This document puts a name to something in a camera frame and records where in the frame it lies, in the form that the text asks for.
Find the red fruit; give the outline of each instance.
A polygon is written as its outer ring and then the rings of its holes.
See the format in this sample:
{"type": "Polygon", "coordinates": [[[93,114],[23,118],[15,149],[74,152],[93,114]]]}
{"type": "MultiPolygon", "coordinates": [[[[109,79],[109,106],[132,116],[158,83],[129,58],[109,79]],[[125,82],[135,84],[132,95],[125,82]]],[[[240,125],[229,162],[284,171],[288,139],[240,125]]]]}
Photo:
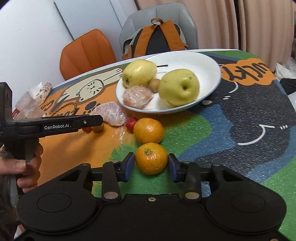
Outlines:
{"type": "Polygon", "coordinates": [[[82,127],[82,130],[86,133],[90,133],[92,131],[91,127],[82,127]]]}
{"type": "Polygon", "coordinates": [[[129,118],[126,121],[126,127],[131,133],[133,132],[133,127],[137,121],[138,121],[138,119],[136,117],[129,118]]]}

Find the screw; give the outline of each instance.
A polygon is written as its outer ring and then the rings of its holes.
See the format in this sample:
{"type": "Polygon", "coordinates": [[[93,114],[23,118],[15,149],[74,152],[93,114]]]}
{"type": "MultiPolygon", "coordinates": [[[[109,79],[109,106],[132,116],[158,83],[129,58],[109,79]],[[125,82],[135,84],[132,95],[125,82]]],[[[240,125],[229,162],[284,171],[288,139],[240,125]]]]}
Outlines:
{"type": "Polygon", "coordinates": [[[115,199],[117,198],[119,195],[117,192],[106,192],[104,194],[104,197],[107,198],[107,199],[115,199]]]}
{"type": "Polygon", "coordinates": [[[188,193],[185,193],[185,197],[188,199],[198,199],[200,195],[197,192],[188,192],[188,193]]]}
{"type": "Polygon", "coordinates": [[[156,198],[155,197],[150,197],[150,198],[148,198],[148,201],[155,202],[156,201],[156,198]]]}

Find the backpack handle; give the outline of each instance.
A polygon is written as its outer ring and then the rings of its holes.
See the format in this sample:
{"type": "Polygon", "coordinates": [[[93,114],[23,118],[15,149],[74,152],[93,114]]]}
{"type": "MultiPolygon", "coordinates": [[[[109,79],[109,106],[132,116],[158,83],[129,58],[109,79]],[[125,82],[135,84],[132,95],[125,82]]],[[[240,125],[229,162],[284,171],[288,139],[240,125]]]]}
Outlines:
{"type": "Polygon", "coordinates": [[[157,23],[153,23],[153,21],[158,21],[158,22],[160,22],[160,24],[163,24],[163,21],[162,21],[162,19],[160,19],[160,18],[153,18],[153,19],[151,19],[151,23],[152,23],[153,25],[159,25],[159,24],[157,24],[157,23]]]}

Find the orange cloud-shaped label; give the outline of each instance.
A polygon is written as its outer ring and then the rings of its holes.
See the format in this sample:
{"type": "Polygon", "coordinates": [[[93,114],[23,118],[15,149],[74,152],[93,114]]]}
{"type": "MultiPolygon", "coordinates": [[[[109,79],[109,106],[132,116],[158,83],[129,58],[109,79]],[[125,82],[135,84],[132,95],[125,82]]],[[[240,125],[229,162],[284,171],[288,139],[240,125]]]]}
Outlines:
{"type": "Polygon", "coordinates": [[[221,66],[222,78],[241,85],[270,85],[275,80],[274,74],[258,58],[240,60],[236,64],[221,66]]]}

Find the orange chair back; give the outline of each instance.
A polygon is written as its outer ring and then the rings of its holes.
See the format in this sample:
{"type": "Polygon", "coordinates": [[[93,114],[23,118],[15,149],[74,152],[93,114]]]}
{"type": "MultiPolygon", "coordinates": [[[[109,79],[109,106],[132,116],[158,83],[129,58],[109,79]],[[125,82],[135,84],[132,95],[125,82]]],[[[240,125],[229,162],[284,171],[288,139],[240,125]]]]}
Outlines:
{"type": "Polygon", "coordinates": [[[59,68],[65,80],[116,62],[109,40],[94,29],[64,47],[59,68]]]}

